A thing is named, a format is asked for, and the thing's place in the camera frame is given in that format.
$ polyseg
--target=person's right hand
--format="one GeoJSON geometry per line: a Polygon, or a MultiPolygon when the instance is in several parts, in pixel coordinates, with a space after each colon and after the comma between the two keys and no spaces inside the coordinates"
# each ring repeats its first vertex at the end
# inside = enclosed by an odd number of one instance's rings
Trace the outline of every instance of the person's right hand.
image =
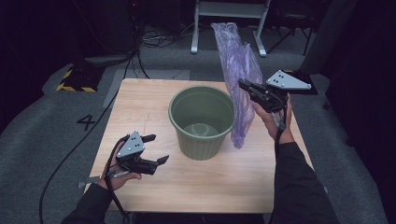
{"type": "MultiPolygon", "coordinates": [[[[254,103],[253,104],[254,110],[256,111],[257,115],[259,115],[262,118],[262,122],[264,122],[265,127],[268,130],[268,133],[270,136],[275,140],[276,138],[276,133],[277,133],[277,127],[274,121],[274,118],[271,113],[267,113],[259,104],[254,103]]],[[[294,142],[293,135],[290,130],[290,123],[291,123],[291,101],[290,101],[290,95],[289,95],[289,100],[288,100],[288,110],[287,110],[287,116],[286,116],[286,129],[283,131],[282,135],[280,136],[279,139],[279,144],[283,143],[288,143],[288,142],[294,142]]],[[[283,115],[283,110],[276,112],[276,117],[278,120],[279,119],[279,113],[282,113],[283,115]]]]}

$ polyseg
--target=wooden table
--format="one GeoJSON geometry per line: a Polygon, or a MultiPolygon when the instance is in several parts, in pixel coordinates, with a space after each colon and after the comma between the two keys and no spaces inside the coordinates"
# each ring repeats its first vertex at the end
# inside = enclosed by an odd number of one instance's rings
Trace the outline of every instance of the wooden table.
{"type": "MultiPolygon", "coordinates": [[[[156,161],[169,155],[155,175],[143,175],[117,190],[127,211],[270,213],[274,199],[274,140],[257,115],[241,149],[228,134],[219,153],[207,161],[187,158],[177,144],[176,130],[168,117],[172,97],[193,85],[209,85],[227,92],[224,82],[124,79],[99,147],[91,176],[101,175],[117,141],[127,133],[156,134],[146,143],[143,159],[156,161]]],[[[294,138],[308,163],[303,138],[294,117],[294,138]]],[[[110,209],[117,209],[115,204],[110,209]]]]}

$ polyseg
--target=chair leg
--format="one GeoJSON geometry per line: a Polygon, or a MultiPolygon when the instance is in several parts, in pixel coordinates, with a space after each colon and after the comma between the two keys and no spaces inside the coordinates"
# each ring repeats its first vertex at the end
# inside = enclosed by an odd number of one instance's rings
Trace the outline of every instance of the chair leg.
{"type": "Polygon", "coordinates": [[[303,53],[304,56],[305,56],[305,54],[306,54],[306,50],[308,49],[309,40],[311,39],[312,31],[313,31],[312,27],[309,28],[308,39],[306,40],[306,44],[305,44],[305,48],[304,48],[304,53],[303,53]]]}
{"type": "Polygon", "coordinates": [[[293,31],[290,30],[287,34],[285,34],[279,41],[276,42],[268,51],[267,53],[270,53],[274,48],[276,48],[286,37],[288,37],[293,31]]]}

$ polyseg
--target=purple plastic bag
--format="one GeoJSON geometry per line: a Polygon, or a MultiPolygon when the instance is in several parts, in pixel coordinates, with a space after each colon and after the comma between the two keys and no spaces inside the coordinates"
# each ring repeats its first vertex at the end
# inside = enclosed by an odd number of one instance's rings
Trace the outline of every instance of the purple plastic bag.
{"type": "Polygon", "coordinates": [[[224,81],[233,99],[234,120],[231,139],[236,148],[241,148],[255,111],[248,93],[239,88],[238,79],[244,78],[261,84],[262,71],[250,45],[242,44],[235,23],[212,23],[211,26],[215,30],[224,81]]]}

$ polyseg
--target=green bucket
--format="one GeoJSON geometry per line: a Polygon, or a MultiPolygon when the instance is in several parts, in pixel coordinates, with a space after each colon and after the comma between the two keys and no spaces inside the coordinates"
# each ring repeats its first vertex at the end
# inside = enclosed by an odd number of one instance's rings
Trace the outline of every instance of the green bucket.
{"type": "Polygon", "coordinates": [[[178,92],[168,113],[180,150],[196,161],[214,157],[233,128],[231,97],[210,86],[193,86],[178,92]]]}

